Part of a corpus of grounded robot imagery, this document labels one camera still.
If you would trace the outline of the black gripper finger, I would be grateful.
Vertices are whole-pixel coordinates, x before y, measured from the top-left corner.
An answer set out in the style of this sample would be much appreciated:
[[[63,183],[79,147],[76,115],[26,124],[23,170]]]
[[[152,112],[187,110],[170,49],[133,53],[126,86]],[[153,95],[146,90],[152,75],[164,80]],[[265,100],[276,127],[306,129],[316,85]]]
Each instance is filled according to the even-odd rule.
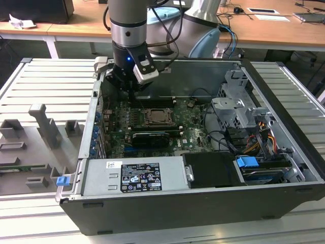
[[[113,67],[107,72],[105,79],[116,88],[119,96],[124,94],[129,102],[135,99],[133,77],[130,72],[119,67]]]

